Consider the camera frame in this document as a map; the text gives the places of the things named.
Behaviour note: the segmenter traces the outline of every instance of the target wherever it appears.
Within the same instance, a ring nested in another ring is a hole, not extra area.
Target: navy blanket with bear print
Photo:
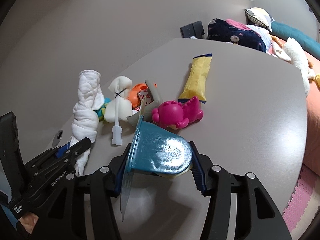
[[[264,53],[267,52],[266,45],[257,33],[238,29],[221,19],[213,19],[209,23],[208,38],[209,40],[231,42]]]

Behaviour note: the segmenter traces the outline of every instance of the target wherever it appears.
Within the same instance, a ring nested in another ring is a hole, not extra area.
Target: white table
[[[179,134],[230,173],[254,172],[282,212],[298,179],[306,141],[306,99],[298,69],[241,46],[174,39],[119,75],[131,78],[133,84],[150,79],[164,101],[174,100],[185,85],[192,58],[206,53],[212,53],[212,62],[204,118]],[[108,86],[102,91],[112,96]],[[64,138],[71,135],[71,120],[63,127]],[[112,126],[100,123],[85,174],[108,165],[131,142],[134,128],[122,123],[123,145],[111,145]],[[191,172],[174,180],[137,174],[124,222],[120,198],[114,200],[122,239],[199,239],[209,199],[197,191]],[[232,200],[228,239],[233,239],[235,227],[235,196]],[[91,230],[88,226],[89,239]]]

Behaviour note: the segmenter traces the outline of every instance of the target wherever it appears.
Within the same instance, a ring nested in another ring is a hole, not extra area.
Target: yellow snack wrapper
[[[189,78],[184,87],[178,102],[185,103],[194,96],[197,96],[201,103],[206,103],[205,99],[205,80],[210,70],[212,54],[194,57]]]

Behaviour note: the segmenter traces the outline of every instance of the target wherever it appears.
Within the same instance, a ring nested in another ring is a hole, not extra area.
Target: metal bolt
[[[75,175],[73,173],[69,173],[69,174],[67,174],[66,179],[71,180],[74,177],[75,177]]]
[[[214,165],[214,166],[212,166],[212,170],[215,172],[219,172],[219,171],[221,171],[221,167],[218,165]]]
[[[254,179],[254,178],[256,177],[256,175],[255,175],[254,173],[252,173],[252,172],[249,172],[249,173],[247,174],[247,177],[248,177],[249,179]]]
[[[109,167],[108,166],[101,167],[100,171],[102,173],[107,173],[109,171]]]

